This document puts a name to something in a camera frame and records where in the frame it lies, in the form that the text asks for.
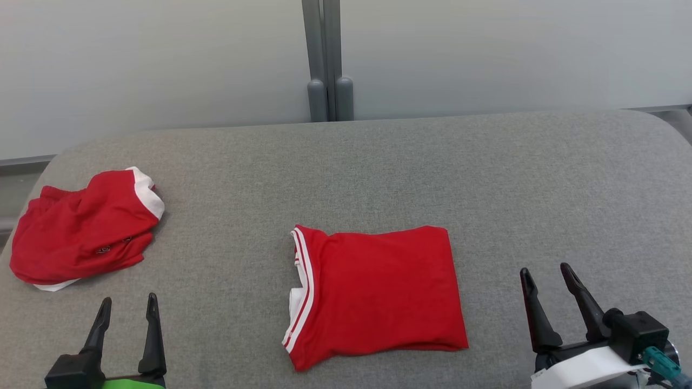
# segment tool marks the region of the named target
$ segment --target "white partition panel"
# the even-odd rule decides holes
[[[310,120],[299,1],[0,1],[0,160],[117,131]]]
[[[341,1],[356,119],[692,104],[689,0]]]

